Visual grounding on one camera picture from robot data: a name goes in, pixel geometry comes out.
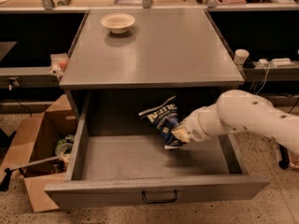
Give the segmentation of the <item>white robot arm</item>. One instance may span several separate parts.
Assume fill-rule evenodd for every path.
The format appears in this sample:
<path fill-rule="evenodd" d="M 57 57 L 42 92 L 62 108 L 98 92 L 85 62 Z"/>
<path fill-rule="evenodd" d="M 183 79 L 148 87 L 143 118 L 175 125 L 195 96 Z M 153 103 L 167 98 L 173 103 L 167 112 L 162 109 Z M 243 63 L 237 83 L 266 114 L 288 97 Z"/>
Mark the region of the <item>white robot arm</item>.
<path fill-rule="evenodd" d="M 214 105 L 194 110 L 172 134 L 189 143 L 242 131 L 263 135 L 299 155 L 299 117 L 274 108 L 261 96 L 241 90 L 226 91 Z"/>

